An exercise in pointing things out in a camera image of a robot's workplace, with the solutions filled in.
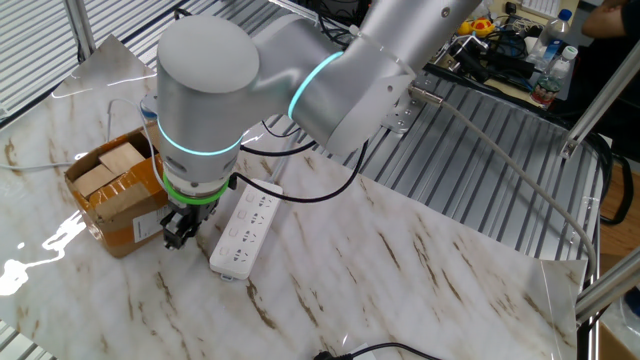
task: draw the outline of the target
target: black cable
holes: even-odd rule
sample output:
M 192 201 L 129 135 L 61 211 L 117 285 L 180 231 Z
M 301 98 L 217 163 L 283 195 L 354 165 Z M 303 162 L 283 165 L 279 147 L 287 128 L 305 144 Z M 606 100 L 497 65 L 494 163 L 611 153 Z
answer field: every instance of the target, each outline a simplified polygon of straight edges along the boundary
M 275 198 L 278 198 L 280 200 L 285 200 L 285 201 L 291 201 L 291 202 L 296 202 L 296 203 L 302 203 L 302 204 L 312 204 L 312 203 L 318 203 L 321 201 L 326 201 L 329 199 L 333 199 L 334 197 L 340 195 L 343 191 L 345 191 L 349 185 L 351 185 L 351 183 L 353 183 L 353 180 L 355 180 L 356 175 L 358 175 L 358 172 L 360 171 L 360 167 L 362 167 L 362 163 L 364 162 L 364 156 L 367 152 L 367 145 L 369 144 L 369 140 L 365 141 L 364 144 L 362 144 L 362 150 L 360 150 L 360 157 L 358 158 L 358 163 L 356 164 L 356 167 L 353 169 L 353 173 L 351 173 L 351 176 L 349 177 L 349 179 L 347 180 L 346 183 L 344 183 L 344 185 L 342 185 L 342 187 L 340 187 L 340 189 L 332 192 L 331 194 L 325 195 L 325 196 L 321 196 L 321 197 L 317 197 L 317 198 L 296 198 L 296 197 L 291 197 L 291 196 L 287 196 L 287 195 L 281 195 L 278 193 L 275 193 L 271 190 L 265 189 L 262 186 L 254 183 L 253 181 L 251 181 L 248 177 L 234 172 L 233 174 L 231 174 L 230 176 L 230 180 L 229 182 L 233 185 L 232 188 L 235 187 L 235 184 L 237 182 L 237 178 L 240 178 L 242 181 L 246 182 L 248 185 L 253 186 L 254 188 L 268 194 L 271 195 Z
M 329 38 L 329 40 L 331 40 L 332 42 L 346 48 L 347 46 L 349 46 L 349 44 L 345 43 L 344 41 L 340 41 L 338 40 L 338 38 L 336 36 L 331 35 L 331 32 L 329 32 L 329 30 L 327 30 L 326 25 L 324 24 L 324 15 L 320 15 L 320 13 L 318 13 L 318 21 L 320 22 L 320 27 L 322 28 L 322 32 L 327 35 L 327 37 Z
M 188 11 L 187 11 L 187 10 L 185 10 L 185 9 L 176 8 L 176 9 L 173 11 L 173 19 L 174 19 L 174 20 L 180 20 L 180 15 L 182 15 L 182 16 L 191 16 L 191 15 L 193 15 L 193 14 L 191 14 L 190 12 L 188 12 Z
M 403 350 L 406 350 L 414 355 L 418 355 L 423 359 L 428 359 L 428 360 L 441 360 L 435 356 L 431 356 L 429 354 L 425 354 L 422 351 L 416 350 L 410 346 L 407 346 L 405 344 L 400 344 L 400 343 L 384 343 L 384 344 L 378 344 L 378 345 L 373 345 L 373 346 L 369 346 L 368 348 L 364 348 L 362 350 L 356 351 L 353 354 L 345 354 L 342 356 L 333 356 L 331 355 L 331 353 L 329 353 L 328 351 L 323 351 L 320 354 L 318 354 L 316 357 L 314 357 L 314 360 L 353 360 L 354 358 L 366 354 L 370 351 L 373 350 L 378 350 L 378 349 L 384 349 L 384 348 L 388 348 L 388 347 L 397 347 Z
M 633 174 L 631 173 L 631 165 L 624 156 L 613 154 L 613 159 L 622 164 L 622 180 L 624 184 L 624 194 L 622 195 L 622 203 L 616 211 L 613 219 L 609 219 L 603 215 L 600 215 L 600 221 L 606 225 L 618 225 L 624 221 L 629 213 L 631 204 L 633 203 Z
M 297 133 L 298 131 L 300 131 L 300 127 L 298 127 L 297 129 L 293 130 L 292 132 L 288 133 L 288 134 L 284 134 L 284 135 L 278 135 L 276 133 L 274 133 L 273 131 L 271 131 L 271 129 L 269 129 L 269 127 L 267 126 L 267 123 L 264 122 L 264 120 L 262 120 L 262 125 L 264 126 L 265 129 L 267 129 L 267 132 L 269 134 L 271 134 L 271 136 L 273 137 L 277 137 L 277 138 L 285 138 L 285 137 L 289 137 L 295 133 Z
M 314 140 L 306 145 L 300 146 L 299 148 L 295 148 L 287 151 L 281 151 L 281 152 L 268 152 L 268 151 L 256 150 L 256 149 L 248 148 L 244 145 L 240 145 L 240 150 L 246 151 L 249 154 L 253 154 L 253 155 L 260 155 L 260 156 L 266 156 L 266 157 L 281 157 L 281 156 L 290 156 L 290 155 L 303 152 L 315 144 L 316 144 L 316 141 Z
M 398 347 L 401 348 L 403 350 L 406 350 L 412 354 L 418 355 L 422 358 L 425 359 L 429 359 L 429 360 L 440 360 L 439 358 L 435 357 L 435 356 L 431 356 L 429 354 L 425 354 L 422 351 L 418 351 L 410 346 L 407 346 L 405 344 L 400 344 L 400 343 L 384 343 L 384 344 L 378 344 L 378 345 L 373 345 L 373 346 L 369 346 L 368 348 L 364 348 L 360 351 L 356 351 L 353 353 L 353 357 L 357 357 L 360 356 L 364 353 L 368 353 L 369 351 L 373 351 L 373 350 L 378 350 L 378 349 L 384 349 L 387 347 Z
M 598 323 L 598 320 L 600 320 L 600 317 L 602 316 L 602 314 L 604 314 L 604 312 L 607 311 L 607 309 L 609 308 L 609 305 L 607 305 L 604 308 L 602 308 L 602 310 L 598 311 L 596 316 L 593 317 L 593 320 L 591 321 L 591 324 L 589 324 L 589 332 L 591 332 L 591 330 L 594 328 L 594 326 Z
M 347 14 L 346 16 L 344 16 L 344 18 L 346 18 L 346 19 L 353 19 L 354 18 L 354 15 L 353 14 L 349 14 L 349 12 L 347 10 L 345 10 L 345 9 L 340 9 L 340 10 L 336 11 L 336 16 L 339 16 L 339 14 L 341 12 Z

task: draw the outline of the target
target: cardboard box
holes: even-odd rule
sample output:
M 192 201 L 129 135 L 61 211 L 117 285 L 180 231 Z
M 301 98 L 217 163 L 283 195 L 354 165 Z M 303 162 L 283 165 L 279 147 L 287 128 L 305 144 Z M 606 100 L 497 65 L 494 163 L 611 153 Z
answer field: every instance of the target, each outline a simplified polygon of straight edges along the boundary
M 116 175 L 122 175 L 144 161 L 142 154 L 128 142 L 100 156 L 99 159 L 102 165 Z
M 116 175 L 109 171 L 106 166 L 98 165 L 89 170 L 88 173 L 80 176 L 73 184 L 78 188 L 80 194 L 86 198 L 115 178 Z
M 157 126 L 152 124 L 148 127 L 150 137 L 157 139 L 154 136 Z M 74 183 L 100 166 L 102 155 L 126 143 L 133 146 L 143 160 L 88 197 L 83 196 Z M 151 158 L 149 142 L 139 128 L 87 153 L 65 173 L 67 186 L 91 234 L 114 257 L 130 254 L 162 230 L 159 221 L 169 212 L 168 199 L 153 173 L 152 160 L 156 161 L 158 171 L 162 173 L 160 155 Z

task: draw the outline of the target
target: metal pole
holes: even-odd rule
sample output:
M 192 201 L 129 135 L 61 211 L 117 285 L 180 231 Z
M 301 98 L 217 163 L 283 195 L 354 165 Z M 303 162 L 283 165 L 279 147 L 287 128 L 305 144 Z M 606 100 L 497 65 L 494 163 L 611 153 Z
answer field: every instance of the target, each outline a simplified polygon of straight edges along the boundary
M 640 42 L 631 50 L 627 58 L 624 59 L 615 74 L 609 79 L 607 84 L 600 90 L 598 96 L 593 100 L 587 111 L 576 125 L 571 129 L 560 151 L 560 156 L 565 159 L 571 158 L 578 145 L 585 136 L 598 123 L 602 115 L 609 109 L 609 106 L 616 100 L 618 95 L 624 90 L 627 84 L 640 70 Z
M 598 311 L 640 283 L 640 247 L 620 260 L 616 266 L 578 295 L 578 324 L 589 320 Z
M 96 51 L 96 43 L 93 40 L 91 24 L 87 9 L 84 7 L 84 0 L 62 0 L 64 8 L 67 10 L 69 26 L 73 38 L 78 45 L 78 61 L 83 62 Z

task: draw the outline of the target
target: cyan led ring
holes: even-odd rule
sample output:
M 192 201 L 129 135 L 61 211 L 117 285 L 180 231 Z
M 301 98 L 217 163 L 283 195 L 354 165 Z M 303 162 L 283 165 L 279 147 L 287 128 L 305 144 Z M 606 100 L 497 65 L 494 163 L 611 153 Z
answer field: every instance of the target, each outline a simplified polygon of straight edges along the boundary
M 240 139 L 238 139 L 238 141 L 236 141 L 235 143 L 233 143 L 233 145 L 229 146 L 226 149 L 222 149 L 222 150 L 218 150 L 218 151 L 212 151 L 212 152 L 202 152 L 202 151 L 195 151 L 195 150 L 191 150 L 191 149 L 187 149 L 186 147 L 178 144 L 177 142 L 171 140 L 171 138 L 169 136 L 167 136 L 167 133 L 164 132 L 164 130 L 162 129 L 162 126 L 160 125 L 160 117 L 158 117 L 158 129 L 160 129 L 160 133 L 162 133 L 162 136 L 164 136 L 165 139 L 167 139 L 167 141 L 175 146 L 176 148 L 186 152 L 187 154 L 193 154 L 193 155 L 198 155 L 198 156 L 215 156 L 215 155 L 220 155 L 220 154 L 224 154 L 227 151 L 233 149 L 234 147 L 238 146 L 238 144 L 240 143 L 240 141 L 242 141 L 242 136 L 240 136 Z
M 320 73 L 320 71 L 322 71 L 322 69 L 325 68 L 325 66 L 329 65 L 333 60 L 335 60 L 335 59 L 339 58 L 340 56 L 342 56 L 342 54 L 344 54 L 344 52 L 338 51 L 337 53 L 329 56 L 328 58 L 324 59 L 323 62 L 318 64 L 318 66 L 316 66 L 316 68 L 313 69 L 313 71 L 311 73 L 309 73 L 309 75 L 307 75 L 307 78 L 304 79 L 302 84 L 300 84 L 300 87 L 298 88 L 298 91 L 296 91 L 295 95 L 293 95 L 293 98 L 291 99 L 291 103 L 289 104 L 289 118 L 290 119 L 293 119 L 293 109 L 295 109 L 296 103 L 300 99 L 300 96 L 302 96 L 302 93 L 304 92 L 304 89 L 307 88 L 307 86 L 309 85 L 311 80 L 313 80 L 313 78 L 316 77 L 316 75 L 318 75 Z

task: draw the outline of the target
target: white cable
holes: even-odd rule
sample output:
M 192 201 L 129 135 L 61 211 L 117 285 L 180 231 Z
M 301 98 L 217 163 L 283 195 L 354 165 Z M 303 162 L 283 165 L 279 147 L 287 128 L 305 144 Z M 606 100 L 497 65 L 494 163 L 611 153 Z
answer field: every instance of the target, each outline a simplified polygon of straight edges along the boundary
M 288 151 L 293 149 L 293 146 L 295 145 L 296 141 L 298 141 L 299 137 L 300 137 L 299 131 L 296 131 L 294 134 L 292 134 L 289 137 L 289 141 L 287 141 L 287 145 L 284 147 L 283 151 Z M 275 184 L 276 180 L 278 180 L 278 175 L 280 174 L 280 171 L 282 171 L 282 168 L 284 167 L 288 159 L 289 159 L 288 156 L 283 156 L 278 159 L 278 162 L 276 163 L 276 167 L 274 168 L 273 173 L 271 174 L 271 177 L 267 179 L 267 182 Z
M 140 108 L 138 108 L 138 106 L 136 104 L 134 104 L 133 102 L 131 102 L 129 100 L 113 99 L 113 100 L 111 100 L 109 102 L 109 107 L 107 109 L 107 142 L 109 142 L 109 140 L 111 139 L 111 105 L 113 104 L 114 101 L 123 101 L 123 102 L 126 102 L 127 104 L 131 104 L 134 107 L 136 107 L 136 109 L 138 110 L 138 113 L 140 114 L 140 116 L 142 118 L 142 126 L 144 128 L 145 134 L 147 135 L 147 139 L 149 140 L 149 146 L 151 147 L 151 153 L 153 154 L 153 144 L 151 143 L 151 140 L 149 138 L 149 132 L 147 130 L 147 124 L 145 122 L 144 115 L 142 114 L 142 110 Z M 34 166 L 13 166 L 13 165 L 0 164 L 0 169 L 17 170 L 17 171 L 30 171 L 30 170 L 34 171 L 34 170 L 52 169 L 52 168 L 56 168 L 56 167 L 71 166 L 73 164 L 74 164 L 74 162 L 59 162 L 59 163 L 51 163 L 51 164 L 44 164 L 44 165 L 34 165 Z M 155 161 L 153 161 L 153 170 L 154 170 L 155 175 L 156 175 L 156 180 L 158 180 L 158 182 L 160 183 L 160 186 L 162 186 L 162 188 L 164 189 L 164 183 L 161 181 L 161 178 L 158 175 L 158 169 L 156 168 Z
M 151 142 L 151 136 L 149 136 L 149 130 L 147 129 L 147 121 L 146 121 L 146 119 L 144 117 L 144 114 L 142 113 L 142 109 L 140 109 L 140 107 L 138 105 L 136 105 L 134 102 L 129 101 L 127 99 L 120 99 L 120 98 L 113 99 L 113 100 L 111 100 L 109 102 L 109 109 L 108 109 L 109 118 L 107 120 L 108 121 L 108 123 L 107 123 L 107 141 L 108 141 L 109 133 L 111 132 L 110 131 L 110 128 L 111 128 L 111 104 L 113 104 L 114 101 L 126 102 L 127 104 L 133 106 L 137 110 L 138 115 L 140 115 L 140 121 L 142 121 L 142 128 L 144 129 L 144 134 L 147 136 L 147 141 L 149 142 L 149 149 L 151 150 L 151 157 L 152 157 L 151 164 L 153 166 L 153 174 L 156 176 L 156 180 L 158 181 L 158 184 L 160 184 L 162 189 L 166 191 L 167 189 L 165 189 L 164 182 L 162 181 L 162 177 L 158 173 L 158 168 L 156 166 L 156 159 L 155 159 L 155 157 L 153 155 L 153 143 Z
M 442 106 L 451 111 L 458 119 L 462 120 L 465 125 L 467 125 L 469 129 L 475 132 L 480 139 L 487 143 L 487 145 L 489 145 L 491 149 L 493 149 L 493 151 L 495 151 L 496 154 L 498 154 L 507 163 L 507 165 L 515 170 L 515 172 L 518 173 L 518 175 L 520 175 L 520 177 L 527 184 L 529 184 L 529 186 L 531 186 L 533 190 L 535 190 L 543 199 L 545 199 L 549 203 L 549 205 L 556 209 L 556 211 L 558 211 L 560 215 L 562 215 L 562 217 L 567 220 L 571 227 L 573 227 L 573 229 L 578 233 L 578 235 L 580 236 L 580 241 L 587 249 L 587 257 L 589 258 L 589 262 L 587 264 L 587 277 L 590 278 L 591 276 L 593 276 L 596 271 L 596 249 L 593 247 L 591 239 L 589 239 L 587 233 L 582 230 L 582 227 L 580 227 L 580 224 L 578 224 L 578 222 L 571 216 L 571 214 L 569 214 L 560 204 L 558 204 L 558 202 L 554 198 L 552 198 L 542 187 L 540 187 L 540 185 L 538 185 L 533 179 L 531 179 L 524 172 L 524 170 L 522 170 L 520 166 L 518 166 L 518 164 L 516 164 L 516 162 L 509 157 L 507 153 L 505 153 L 496 143 L 493 142 L 493 140 L 491 140 L 491 138 L 489 138 L 484 132 L 482 132 L 482 130 L 473 125 L 471 120 L 469 120 L 460 111 L 458 111 L 458 109 L 456 109 L 446 101 L 442 102 Z

